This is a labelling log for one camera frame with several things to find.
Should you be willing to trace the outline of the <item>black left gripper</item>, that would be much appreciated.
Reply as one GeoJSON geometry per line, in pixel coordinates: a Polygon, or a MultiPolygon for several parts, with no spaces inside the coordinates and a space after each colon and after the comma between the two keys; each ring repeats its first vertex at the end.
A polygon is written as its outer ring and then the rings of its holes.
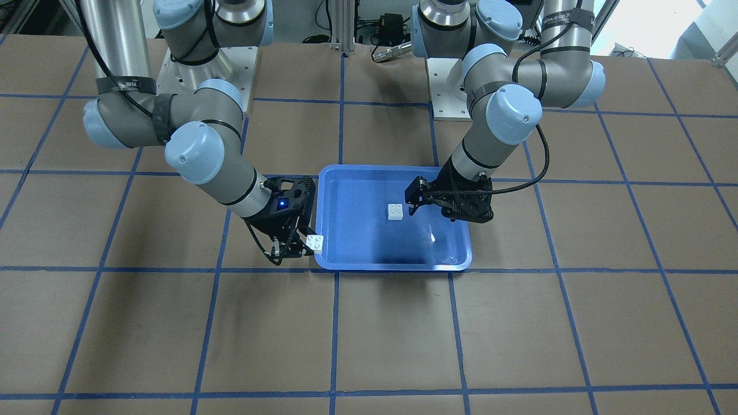
{"type": "Polygon", "coordinates": [[[440,171],[433,180],[417,176],[404,191],[404,202],[413,216],[421,206],[437,205],[441,215],[458,220],[487,223],[495,213],[491,208],[493,191],[490,177],[484,173],[472,181],[455,171],[440,171]]]}

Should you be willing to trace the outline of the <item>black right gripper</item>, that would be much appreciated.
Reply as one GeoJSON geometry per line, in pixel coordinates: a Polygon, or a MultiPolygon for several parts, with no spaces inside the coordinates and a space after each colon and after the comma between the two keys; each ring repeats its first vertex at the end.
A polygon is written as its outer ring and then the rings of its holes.
{"type": "Polygon", "coordinates": [[[306,238],[312,234],[310,220],[316,184],[310,176],[277,176],[266,179],[263,188],[271,191],[264,209],[248,218],[248,228],[257,229],[273,241],[266,259],[275,266],[285,258],[311,256],[306,238]]]}

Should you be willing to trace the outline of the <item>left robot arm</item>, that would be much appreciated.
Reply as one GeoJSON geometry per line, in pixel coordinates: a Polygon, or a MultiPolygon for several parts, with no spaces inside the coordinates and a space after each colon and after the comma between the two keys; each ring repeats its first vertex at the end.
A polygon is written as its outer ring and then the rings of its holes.
{"type": "Polygon", "coordinates": [[[491,176],[533,131],[545,107],[593,105],[602,95],[603,66],[591,60],[592,1],[545,1],[542,42],[510,58],[524,28],[506,1],[421,1],[413,7],[411,42],[420,58],[454,58],[472,125],[435,179],[417,177],[405,192],[409,213],[437,205],[450,220],[490,221],[491,176]]]}

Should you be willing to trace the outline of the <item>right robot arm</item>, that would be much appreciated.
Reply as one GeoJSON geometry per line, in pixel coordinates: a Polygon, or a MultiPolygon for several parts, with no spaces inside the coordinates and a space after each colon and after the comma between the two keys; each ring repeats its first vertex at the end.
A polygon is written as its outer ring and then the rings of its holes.
{"type": "Polygon", "coordinates": [[[89,138],[107,149],[160,145],[164,159],[285,258],[321,252],[310,228],[315,181],[308,176],[267,179],[242,155],[247,105],[232,82],[227,47],[260,47],[273,39],[270,1],[155,1],[153,14],[168,42],[171,62],[192,69],[183,92],[165,93],[149,68],[137,1],[76,1],[82,34],[98,65],[98,97],[84,107],[89,138]]]}

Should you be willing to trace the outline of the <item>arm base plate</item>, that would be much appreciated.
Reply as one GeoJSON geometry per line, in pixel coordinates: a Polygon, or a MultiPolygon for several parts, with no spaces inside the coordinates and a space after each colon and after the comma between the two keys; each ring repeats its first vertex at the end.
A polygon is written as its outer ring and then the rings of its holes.
{"type": "Polygon", "coordinates": [[[256,46],[227,47],[220,49],[219,54],[206,64],[188,66],[175,63],[168,49],[156,79],[157,90],[159,93],[193,93],[207,79],[224,79],[242,95],[243,113],[248,115],[259,52],[260,48],[256,46]]]}
{"type": "Polygon", "coordinates": [[[463,86],[463,61],[453,58],[426,60],[433,120],[470,122],[463,86]]]}

